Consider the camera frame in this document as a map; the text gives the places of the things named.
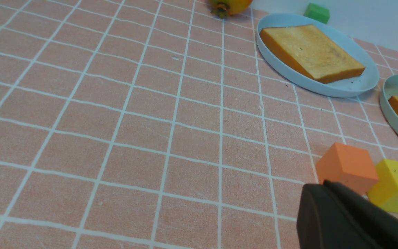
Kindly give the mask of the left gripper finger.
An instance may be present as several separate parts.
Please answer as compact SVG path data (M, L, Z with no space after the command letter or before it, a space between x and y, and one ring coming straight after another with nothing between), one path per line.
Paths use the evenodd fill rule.
M303 185L296 229L302 249L398 249L398 219L329 180Z

